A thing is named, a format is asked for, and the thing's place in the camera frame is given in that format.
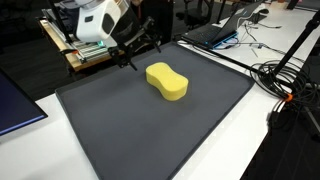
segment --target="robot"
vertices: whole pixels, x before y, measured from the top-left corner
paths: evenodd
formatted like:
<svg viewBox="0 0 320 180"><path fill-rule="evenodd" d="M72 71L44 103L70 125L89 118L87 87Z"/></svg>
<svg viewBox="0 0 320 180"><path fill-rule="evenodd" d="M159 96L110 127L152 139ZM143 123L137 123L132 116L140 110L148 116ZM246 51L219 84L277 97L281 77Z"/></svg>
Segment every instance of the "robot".
<svg viewBox="0 0 320 180"><path fill-rule="evenodd" d="M160 51L158 33L152 29L154 21L140 22L130 8L130 0L75 0L79 5L76 36L83 42L100 42L108 47L109 54L119 67L131 65L133 53L152 44ZM119 57L119 50L125 52Z"/></svg>

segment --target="desk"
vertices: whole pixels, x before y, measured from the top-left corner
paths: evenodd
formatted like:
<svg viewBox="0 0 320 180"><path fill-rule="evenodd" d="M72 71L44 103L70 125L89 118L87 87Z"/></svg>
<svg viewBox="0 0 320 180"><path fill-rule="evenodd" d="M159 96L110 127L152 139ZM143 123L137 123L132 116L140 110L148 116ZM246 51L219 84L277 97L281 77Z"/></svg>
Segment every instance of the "desk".
<svg viewBox="0 0 320 180"><path fill-rule="evenodd" d="M53 28L48 24L46 20L40 20L40 27L45 33L52 39L53 43L58 47L59 51L64 49L69 49L67 44L59 37L59 35L53 30ZM78 72L82 69L94 66L96 64L99 64L101 62L107 61L111 59L110 55L105 55L97 60L94 61L88 61L86 63L81 63L80 60L77 58L74 54L67 54L65 56L65 59L67 60L68 65L74 70L75 72Z"/></svg>
<svg viewBox="0 0 320 180"><path fill-rule="evenodd" d="M304 26L306 24L304 20L313 15L312 12L300 10L292 12L279 10L279 15L283 18L281 22L285 21L285 18L290 21L290 15L294 14L307 15L307 17L297 16L300 20L296 19L296 22L300 26ZM291 22L281 25L286 26L289 31L288 35L283 33L286 35L283 38L287 39L287 46L277 45L277 42L272 43L271 40L268 41L270 44L268 42L266 44L285 51L301 31L293 29L296 25L292 26ZM259 35L259 31L253 33L258 40L265 35L265 33ZM312 39L312 36L308 38L303 46L304 50L299 51L300 58L305 59L308 56L316 40L316 38ZM232 54L231 49L228 50L229 53L227 51L223 53L238 57L240 60L247 59L246 57L251 57L253 54L251 50L245 52L239 49L234 50L235 53ZM212 59L240 72L248 73L245 69L224 60ZM250 59L248 63L254 63L257 60L257 58ZM269 96L255 85L198 148L174 179L239 179L268 131L266 122L268 113L277 101L277 98ZM43 108L49 118L0 138L1 178L10 180L97 179L56 96L50 95L37 101L37 104Z"/></svg>

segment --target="yellow sponge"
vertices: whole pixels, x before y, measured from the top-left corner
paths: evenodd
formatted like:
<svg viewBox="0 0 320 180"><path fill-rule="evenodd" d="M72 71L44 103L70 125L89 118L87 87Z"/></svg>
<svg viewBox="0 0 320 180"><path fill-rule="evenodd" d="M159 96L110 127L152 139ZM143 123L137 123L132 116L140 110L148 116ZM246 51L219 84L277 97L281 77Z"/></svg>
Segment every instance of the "yellow sponge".
<svg viewBox="0 0 320 180"><path fill-rule="evenodd" d="M182 98L188 87L188 79L174 72L166 63L159 62L146 69L147 82L159 89L168 101Z"/></svg>

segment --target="table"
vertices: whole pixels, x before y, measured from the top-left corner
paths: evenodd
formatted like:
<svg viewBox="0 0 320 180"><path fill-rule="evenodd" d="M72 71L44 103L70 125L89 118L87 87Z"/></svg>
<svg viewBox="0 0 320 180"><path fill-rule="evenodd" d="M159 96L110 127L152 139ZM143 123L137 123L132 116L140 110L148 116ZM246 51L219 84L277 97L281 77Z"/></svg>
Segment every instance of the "table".
<svg viewBox="0 0 320 180"><path fill-rule="evenodd" d="M44 31L45 34L52 39L53 43L58 47L59 51L69 49L66 42L64 42L60 36L53 30L53 28L48 24L47 20L40 20L40 27ZM104 61L110 60L110 55L105 55L97 60L94 61L88 61L86 63L81 63L80 60L77 58L74 54L66 54L65 59L68 63L68 65L72 68L73 71L78 72L80 70L89 68L91 66L97 65L99 63L102 63Z"/></svg>
<svg viewBox="0 0 320 180"><path fill-rule="evenodd" d="M279 33L286 39L283 43L273 42L264 37L268 29L254 31L258 40L264 40L271 47L287 50L300 34L303 27L285 22L296 16L300 26L311 18L312 12L301 10L283 11L270 9L272 16L261 23L281 23L284 26ZM314 46L320 31L317 29L299 50L299 57L306 59ZM243 46L238 49L221 51L246 64L259 59L254 58L251 49ZM213 60L230 66L240 72L248 73L227 61L211 57ZM230 111L219 126L174 177L182 179L239 179L254 156L257 148L268 132L267 117L278 99L266 94L256 85ZM45 120L0 137L0 176L3 179L97 179L94 170L85 156L70 123L55 95L37 101L49 115Z"/></svg>

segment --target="black mat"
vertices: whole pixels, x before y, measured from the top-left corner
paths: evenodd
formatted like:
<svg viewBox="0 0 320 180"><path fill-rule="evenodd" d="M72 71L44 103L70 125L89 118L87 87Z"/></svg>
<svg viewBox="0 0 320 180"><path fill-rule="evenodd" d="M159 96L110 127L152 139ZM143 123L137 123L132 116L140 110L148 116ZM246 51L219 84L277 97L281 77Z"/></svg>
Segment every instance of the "black mat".
<svg viewBox="0 0 320 180"><path fill-rule="evenodd" d="M146 82L159 61L189 79L182 99L166 101ZM110 69L56 93L101 179L172 178L253 82L174 44L134 62L137 72Z"/></svg>

